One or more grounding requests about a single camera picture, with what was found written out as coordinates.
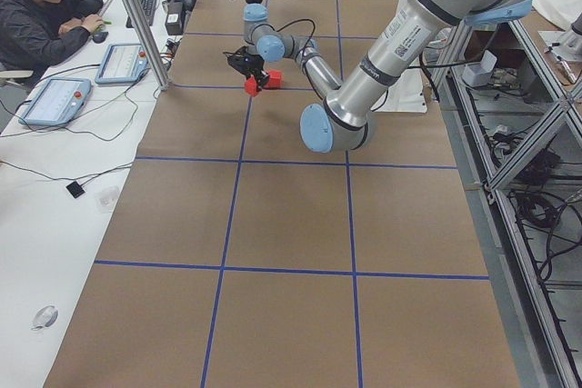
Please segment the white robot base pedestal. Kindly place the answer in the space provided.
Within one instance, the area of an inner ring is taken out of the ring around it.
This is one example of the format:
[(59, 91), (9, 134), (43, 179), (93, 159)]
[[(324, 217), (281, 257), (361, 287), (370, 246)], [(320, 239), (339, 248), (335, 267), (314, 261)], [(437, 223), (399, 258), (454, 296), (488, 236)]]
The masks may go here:
[[(398, 0), (396, 11), (399, 12), (405, 3), (406, 0)], [(377, 112), (425, 113), (426, 100), (420, 70), (406, 70), (377, 102)]]

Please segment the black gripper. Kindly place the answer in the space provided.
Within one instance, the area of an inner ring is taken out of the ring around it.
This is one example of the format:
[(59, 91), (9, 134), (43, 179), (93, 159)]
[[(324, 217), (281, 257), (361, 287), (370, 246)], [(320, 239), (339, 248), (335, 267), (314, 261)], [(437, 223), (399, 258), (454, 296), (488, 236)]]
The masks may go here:
[(251, 54), (247, 46), (234, 52), (226, 52), (229, 66), (247, 79), (247, 92), (258, 94), (268, 85), (268, 72), (264, 71), (264, 60), (260, 55)]

